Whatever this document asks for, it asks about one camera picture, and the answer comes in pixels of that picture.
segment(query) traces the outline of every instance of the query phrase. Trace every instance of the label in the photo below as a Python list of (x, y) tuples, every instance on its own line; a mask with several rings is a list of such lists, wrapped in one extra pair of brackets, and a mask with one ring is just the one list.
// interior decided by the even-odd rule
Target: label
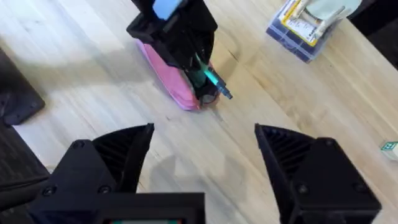
[(318, 39), (314, 35), (317, 27), (301, 18), (291, 19), (292, 13), (299, 2), (300, 0), (290, 0), (280, 13), (279, 20), (286, 28), (313, 47), (318, 42)]

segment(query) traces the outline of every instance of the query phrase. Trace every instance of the light wood surface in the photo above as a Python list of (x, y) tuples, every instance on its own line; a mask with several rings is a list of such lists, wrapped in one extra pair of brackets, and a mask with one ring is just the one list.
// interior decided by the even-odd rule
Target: light wood surface
[(128, 0), (0, 0), (0, 46), (47, 107), (20, 135), (46, 166), (76, 139), (155, 123), (141, 192), (206, 192), (208, 223), (278, 223), (254, 123), (338, 140), (398, 223), (398, 72), (343, 21), (310, 65), (265, 33), (283, 0), (207, 0), (219, 24), (212, 62), (233, 100), (182, 111), (125, 31)]

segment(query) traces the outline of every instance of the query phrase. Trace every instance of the pink sponge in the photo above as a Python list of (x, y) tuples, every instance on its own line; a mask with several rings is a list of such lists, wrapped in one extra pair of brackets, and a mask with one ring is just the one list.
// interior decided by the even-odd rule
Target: pink sponge
[(166, 87), (172, 98), (183, 110), (200, 110), (201, 103), (191, 90), (191, 86), (182, 77), (181, 71), (168, 66), (149, 44), (138, 41), (138, 45)]

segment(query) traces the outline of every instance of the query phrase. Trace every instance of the box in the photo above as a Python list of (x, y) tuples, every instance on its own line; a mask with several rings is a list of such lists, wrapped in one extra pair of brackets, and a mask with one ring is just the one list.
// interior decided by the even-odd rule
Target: box
[(311, 46), (308, 41), (305, 41), (300, 36), (296, 35), (293, 30), (290, 30), (281, 21), (281, 17), (286, 15), (289, 8), (294, 6), (298, 0), (289, 0), (285, 3), (282, 9), (275, 15), (271, 24), (267, 29), (267, 33), (276, 41), (281, 43), (287, 50), (296, 55), (305, 63), (310, 63), (314, 60), (324, 48), (327, 40), (331, 37), (332, 32), (341, 20), (336, 21), (329, 28), (322, 37), (318, 39), (314, 46)]
[(398, 142), (385, 143), (381, 148), (381, 152), (383, 152), (389, 159), (398, 161)]

